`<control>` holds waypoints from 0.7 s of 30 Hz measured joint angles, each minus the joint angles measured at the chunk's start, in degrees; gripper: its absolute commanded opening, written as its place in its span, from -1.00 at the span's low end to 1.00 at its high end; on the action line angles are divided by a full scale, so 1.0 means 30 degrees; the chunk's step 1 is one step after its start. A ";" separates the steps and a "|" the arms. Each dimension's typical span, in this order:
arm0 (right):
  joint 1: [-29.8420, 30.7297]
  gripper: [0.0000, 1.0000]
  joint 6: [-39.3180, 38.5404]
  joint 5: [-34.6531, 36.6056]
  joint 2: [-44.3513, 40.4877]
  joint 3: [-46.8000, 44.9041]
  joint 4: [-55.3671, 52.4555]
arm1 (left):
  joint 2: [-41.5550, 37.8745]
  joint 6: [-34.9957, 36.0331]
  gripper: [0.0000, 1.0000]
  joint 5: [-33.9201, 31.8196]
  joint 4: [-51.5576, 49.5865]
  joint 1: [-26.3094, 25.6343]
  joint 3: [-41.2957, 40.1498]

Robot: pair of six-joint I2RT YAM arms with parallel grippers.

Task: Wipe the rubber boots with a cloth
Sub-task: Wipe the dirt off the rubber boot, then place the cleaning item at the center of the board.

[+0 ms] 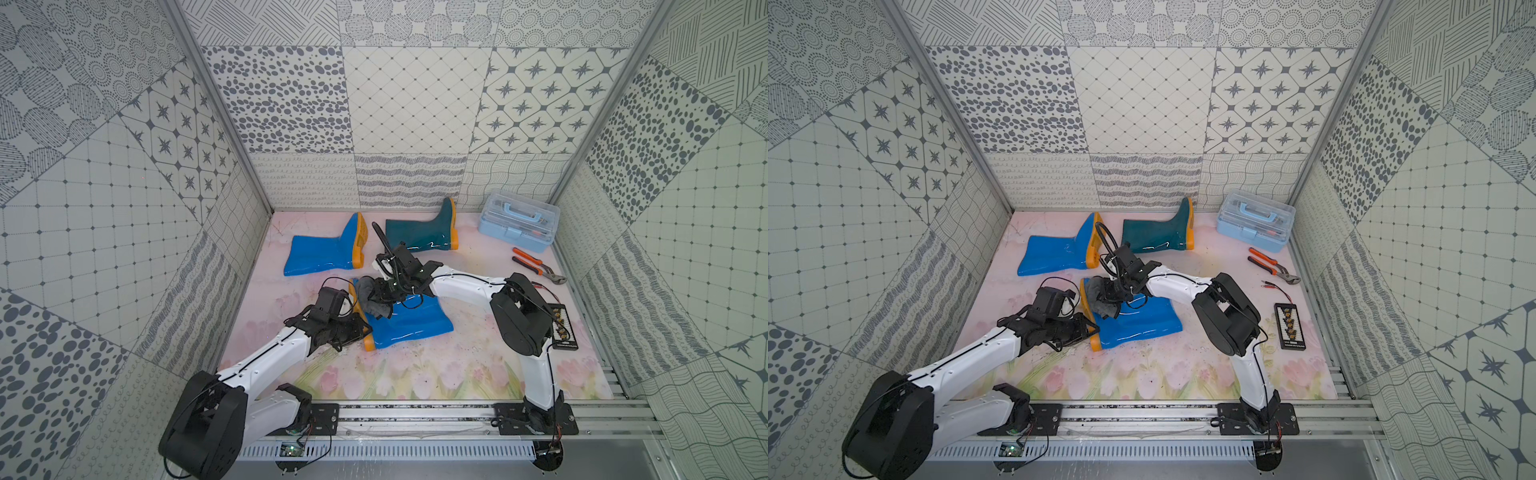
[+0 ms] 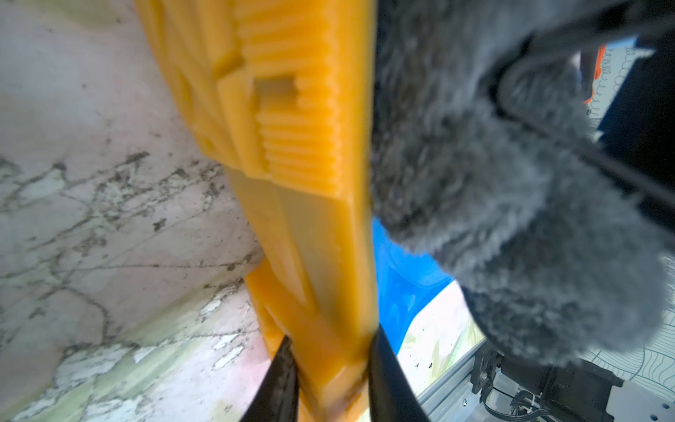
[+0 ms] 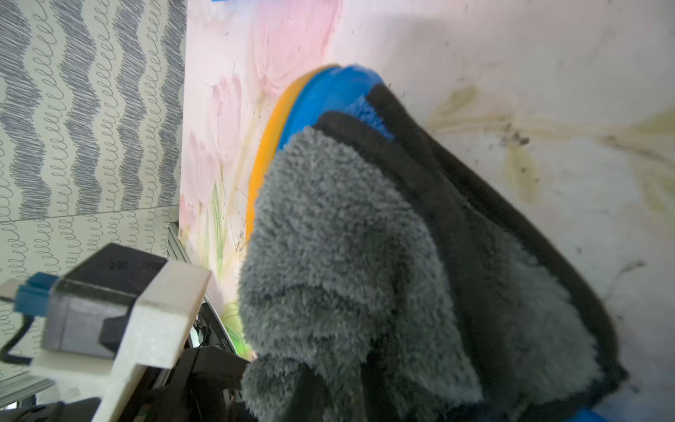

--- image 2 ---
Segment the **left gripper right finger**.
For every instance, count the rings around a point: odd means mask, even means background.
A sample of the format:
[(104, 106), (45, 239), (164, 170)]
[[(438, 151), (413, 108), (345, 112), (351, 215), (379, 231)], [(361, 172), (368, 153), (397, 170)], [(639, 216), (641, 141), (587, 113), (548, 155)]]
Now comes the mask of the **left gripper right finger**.
[(369, 349), (367, 374), (372, 422), (429, 422), (381, 326)]

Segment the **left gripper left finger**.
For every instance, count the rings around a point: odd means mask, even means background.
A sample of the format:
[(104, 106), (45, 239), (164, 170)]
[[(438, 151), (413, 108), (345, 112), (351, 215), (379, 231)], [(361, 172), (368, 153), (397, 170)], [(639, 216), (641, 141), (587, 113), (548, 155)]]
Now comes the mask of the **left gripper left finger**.
[(300, 388), (291, 346), (285, 336), (241, 422), (297, 422)]

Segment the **grey microfibre cloth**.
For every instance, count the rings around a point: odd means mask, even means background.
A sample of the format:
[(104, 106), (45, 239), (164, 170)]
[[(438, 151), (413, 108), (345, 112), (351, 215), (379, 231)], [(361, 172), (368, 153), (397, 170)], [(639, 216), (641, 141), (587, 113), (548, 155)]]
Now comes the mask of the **grey microfibre cloth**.
[(662, 324), (664, 239), (599, 165), (569, 55), (536, 64), (497, 103), (532, 40), (592, 16), (634, 21), (666, 1), (381, 1), (370, 190), (388, 236), (457, 279), (500, 351), (564, 365), (647, 345)]

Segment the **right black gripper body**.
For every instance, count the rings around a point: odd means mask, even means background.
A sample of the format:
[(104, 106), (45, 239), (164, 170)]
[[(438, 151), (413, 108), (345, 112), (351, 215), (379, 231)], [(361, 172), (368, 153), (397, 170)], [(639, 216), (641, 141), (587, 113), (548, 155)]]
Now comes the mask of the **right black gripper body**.
[[(578, 135), (537, 116), (533, 105), (517, 100), (517, 84), (527, 74), (601, 45), (632, 42), (650, 56), (636, 60), (615, 94), (594, 147)], [(640, 209), (667, 232), (674, 230), (674, 3), (613, 1), (597, 5), (528, 40), (504, 68), (496, 88), (499, 107), (509, 116), (572, 146), (629, 193)]]

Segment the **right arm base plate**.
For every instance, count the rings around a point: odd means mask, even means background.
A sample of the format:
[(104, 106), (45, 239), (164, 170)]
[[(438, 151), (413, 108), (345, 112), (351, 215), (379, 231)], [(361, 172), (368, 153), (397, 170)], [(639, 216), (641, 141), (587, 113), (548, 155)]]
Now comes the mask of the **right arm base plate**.
[(477, 350), (470, 381), (487, 413), (500, 421), (614, 421), (610, 394), (623, 386), (614, 373), (586, 360), (530, 365), (489, 343)]

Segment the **blue rubber boot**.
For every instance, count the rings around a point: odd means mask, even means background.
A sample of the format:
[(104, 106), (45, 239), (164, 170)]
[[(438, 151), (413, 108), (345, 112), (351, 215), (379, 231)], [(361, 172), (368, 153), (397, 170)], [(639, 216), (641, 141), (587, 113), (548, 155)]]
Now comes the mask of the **blue rubber boot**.
[(179, 114), (223, 166), (264, 256), (244, 283), (297, 421), (369, 414), (378, 327), (369, 200), (374, 1), (139, 1)]

